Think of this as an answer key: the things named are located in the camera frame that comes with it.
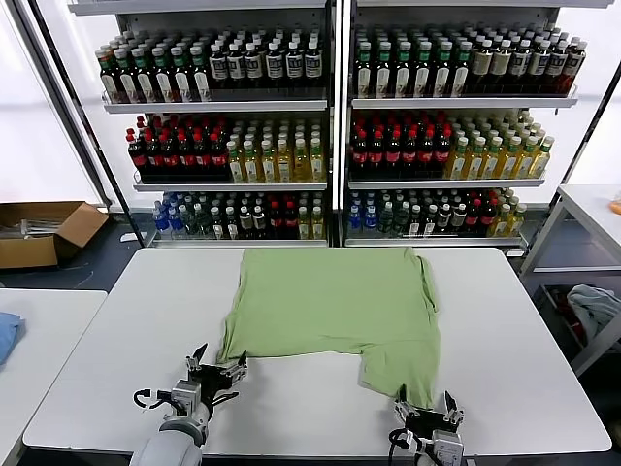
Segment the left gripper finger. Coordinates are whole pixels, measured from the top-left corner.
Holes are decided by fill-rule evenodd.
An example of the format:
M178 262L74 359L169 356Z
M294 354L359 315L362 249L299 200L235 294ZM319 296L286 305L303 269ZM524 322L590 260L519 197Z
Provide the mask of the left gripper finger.
M247 375L247 370L247 354L244 351L238 361L225 370L224 375L230 383L238 383Z
M191 355L186 357L186 367L189 373L197 372L201 369L201 359L208 347L207 343L204 343L201 347L197 348Z

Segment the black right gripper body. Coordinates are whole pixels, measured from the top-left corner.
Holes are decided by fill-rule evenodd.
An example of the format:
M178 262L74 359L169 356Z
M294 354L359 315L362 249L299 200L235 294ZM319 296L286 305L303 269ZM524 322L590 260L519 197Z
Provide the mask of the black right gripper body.
M417 437L432 437L436 430L456 433L459 426L459 420L434 411L416 410L406 416L406 429Z

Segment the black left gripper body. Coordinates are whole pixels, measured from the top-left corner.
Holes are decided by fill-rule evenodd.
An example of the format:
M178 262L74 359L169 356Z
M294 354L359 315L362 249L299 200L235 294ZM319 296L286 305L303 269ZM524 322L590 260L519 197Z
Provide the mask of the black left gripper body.
M221 404L239 395L231 390L234 383L224 375L228 367L201 365L201 369L192 372L192 380L201 386L201 401L204 404Z

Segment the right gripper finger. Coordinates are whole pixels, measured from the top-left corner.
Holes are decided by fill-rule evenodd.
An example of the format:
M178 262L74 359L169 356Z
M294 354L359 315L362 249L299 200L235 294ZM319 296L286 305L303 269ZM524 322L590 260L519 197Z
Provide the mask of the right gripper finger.
M446 416L450 423L461 423L464 418L464 412L459 408L455 398L446 390L444 392L444 400L446 405Z
M415 413L415 408L407 400L407 386L405 384L402 384L397 392L394 409L397 418L402 423L406 423L407 419Z

